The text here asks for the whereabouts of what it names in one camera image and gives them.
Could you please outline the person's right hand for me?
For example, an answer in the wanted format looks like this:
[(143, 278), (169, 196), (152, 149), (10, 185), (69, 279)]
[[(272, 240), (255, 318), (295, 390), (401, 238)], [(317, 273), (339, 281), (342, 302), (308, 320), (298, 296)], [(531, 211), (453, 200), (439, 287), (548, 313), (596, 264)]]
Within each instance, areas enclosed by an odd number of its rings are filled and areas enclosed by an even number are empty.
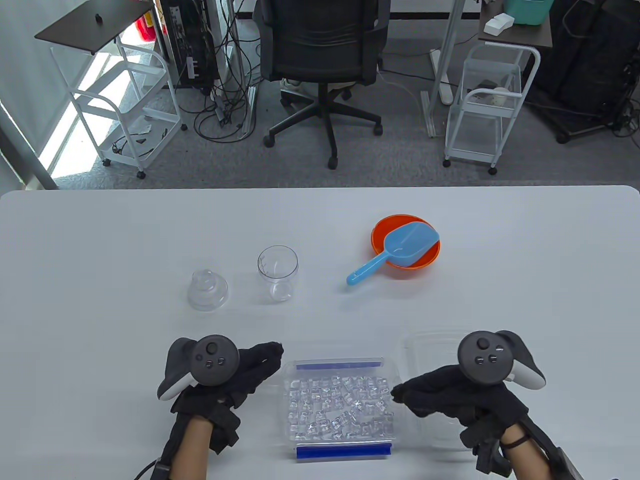
[(529, 409), (503, 382), (478, 384), (457, 365), (411, 378), (394, 386), (390, 394), (419, 418), (442, 413), (457, 419), (466, 427), (461, 440), (467, 448), (500, 441), (503, 448), (513, 450), (531, 438), (519, 425)]

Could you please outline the person's left hand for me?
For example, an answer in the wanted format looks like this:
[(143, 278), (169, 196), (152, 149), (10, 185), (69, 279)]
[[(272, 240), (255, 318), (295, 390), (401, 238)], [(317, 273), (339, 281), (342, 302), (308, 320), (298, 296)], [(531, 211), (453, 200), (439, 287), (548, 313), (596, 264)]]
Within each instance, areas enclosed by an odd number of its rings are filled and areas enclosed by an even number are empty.
[(281, 368), (283, 353), (279, 342), (258, 343), (238, 350), (238, 368), (229, 380), (217, 386), (187, 387), (173, 403), (171, 413), (208, 418), (215, 409), (238, 409), (260, 384)]

